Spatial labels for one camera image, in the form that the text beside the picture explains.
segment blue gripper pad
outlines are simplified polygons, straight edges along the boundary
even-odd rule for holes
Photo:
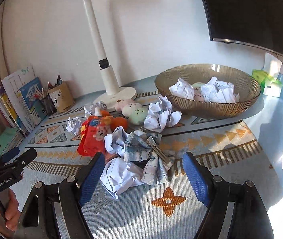
[[[20,150],[18,147],[12,148],[10,151],[2,155],[2,161],[4,163],[8,163],[11,161],[15,156],[18,156],[20,154]]]
[[[83,207],[83,205],[89,202],[90,199],[92,198],[104,168],[105,168],[105,156],[103,154],[100,154],[94,166],[92,167],[90,173],[88,174],[88,176],[80,186],[81,196],[80,196],[80,200],[78,201],[80,207]]]
[[[186,153],[182,157],[183,169],[190,181],[193,191],[197,199],[202,202],[206,207],[209,205],[209,195],[208,195],[208,185],[206,184],[204,178],[200,174],[196,165],[194,164],[191,157]]]

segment human hand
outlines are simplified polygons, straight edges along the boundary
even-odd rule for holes
[[[5,212],[5,218],[7,220],[4,227],[0,223],[0,233],[7,238],[12,236],[12,231],[14,232],[17,229],[17,224],[21,215],[21,212],[18,210],[19,203],[16,199],[15,193],[9,189],[10,201],[8,202],[8,207]]]

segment white wall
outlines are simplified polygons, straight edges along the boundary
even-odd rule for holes
[[[202,0],[92,0],[120,85],[191,63],[249,74],[264,51],[211,42]],[[43,83],[60,73],[75,97],[104,89],[83,0],[6,0],[3,44],[10,72],[32,65]]]

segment plaid napkin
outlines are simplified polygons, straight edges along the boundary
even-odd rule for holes
[[[138,136],[134,132],[130,133],[124,145],[124,160],[131,162],[150,158],[140,181],[149,185],[158,185],[168,181],[167,172],[174,163],[175,153],[174,151],[163,150],[163,153],[170,159],[166,164],[146,142],[150,136],[157,145],[160,143],[161,134],[148,133]]]

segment lamp base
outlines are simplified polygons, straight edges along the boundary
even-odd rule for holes
[[[114,95],[108,95],[104,93],[100,95],[97,99],[94,100],[94,103],[103,101],[104,104],[107,105],[107,110],[109,112],[115,111],[115,105],[117,104],[118,100],[127,100],[132,99],[134,100],[137,96],[136,90],[133,87],[121,87],[119,93]]]

